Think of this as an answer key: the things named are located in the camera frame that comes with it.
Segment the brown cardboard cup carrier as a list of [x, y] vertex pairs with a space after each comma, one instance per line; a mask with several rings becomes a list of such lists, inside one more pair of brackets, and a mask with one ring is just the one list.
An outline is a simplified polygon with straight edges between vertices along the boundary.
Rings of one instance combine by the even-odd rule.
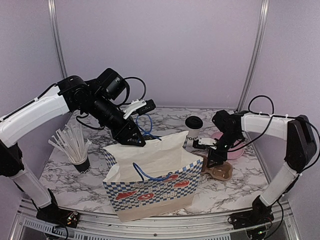
[[209, 174], [212, 179], [218, 181], [229, 181], [233, 176], [233, 166], [229, 162], [224, 162], [222, 165], [207, 167], [208, 158], [204, 155], [199, 155], [203, 157], [203, 164], [201, 169], [201, 174]]

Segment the blue checkered paper bag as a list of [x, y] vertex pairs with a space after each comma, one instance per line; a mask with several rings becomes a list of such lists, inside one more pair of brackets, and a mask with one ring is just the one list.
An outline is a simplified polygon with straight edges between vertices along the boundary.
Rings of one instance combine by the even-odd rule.
[[113, 144], [103, 155], [102, 181], [121, 222], [158, 216], [190, 206], [204, 159], [185, 150], [188, 132], [153, 136], [143, 147]]

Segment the white paper coffee cup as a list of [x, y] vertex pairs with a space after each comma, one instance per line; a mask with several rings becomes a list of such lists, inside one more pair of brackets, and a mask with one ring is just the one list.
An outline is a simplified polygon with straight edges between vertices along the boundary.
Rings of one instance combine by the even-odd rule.
[[188, 152], [192, 152], [194, 149], [193, 142], [198, 139], [200, 129], [193, 129], [188, 127], [187, 130], [188, 130], [188, 134], [186, 136], [183, 148]]

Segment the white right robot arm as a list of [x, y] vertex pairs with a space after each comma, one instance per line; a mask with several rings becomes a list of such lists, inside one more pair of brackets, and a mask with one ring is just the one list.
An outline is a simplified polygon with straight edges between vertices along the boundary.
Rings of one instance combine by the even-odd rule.
[[255, 134], [253, 140], [263, 136], [275, 138], [280, 146], [269, 143], [274, 149], [265, 151], [265, 157], [282, 157], [282, 163], [272, 160], [267, 167], [277, 166], [273, 170], [273, 179], [268, 187], [257, 198], [254, 208], [248, 212], [247, 219], [252, 224], [258, 224], [267, 216], [268, 207], [272, 206], [297, 181], [299, 176], [309, 167], [310, 161], [317, 153], [317, 130], [309, 122], [306, 115], [296, 117], [265, 113], [250, 113], [248, 111], [228, 113], [218, 111], [212, 118], [213, 124], [222, 133], [217, 140], [206, 143], [208, 148], [207, 167], [222, 165], [229, 153], [234, 151], [237, 141], [241, 141], [245, 133]]

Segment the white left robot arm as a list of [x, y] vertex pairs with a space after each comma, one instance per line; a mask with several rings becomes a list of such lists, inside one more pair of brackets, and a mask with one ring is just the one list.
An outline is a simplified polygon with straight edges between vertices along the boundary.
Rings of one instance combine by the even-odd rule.
[[69, 76], [48, 87], [39, 97], [1, 117], [0, 119], [0, 174], [9, 177], [35, 203], [53, 223], [63, 219], [50, 191], [23, 164], [18, 141], [44, 123], [67, 113], [79, 110], [93, 116], [101, 127], [110, 129], [114, 140], [122, 145], [143, 147], [146, 143], [134, 142], [141, 132], [131, 114], [147, 105], [143, 99], [132, 101], [123, 110], [114, 104], [124, 90], [129, 90], [125, 78], [107, 68], [95, 79], [83, 80]]

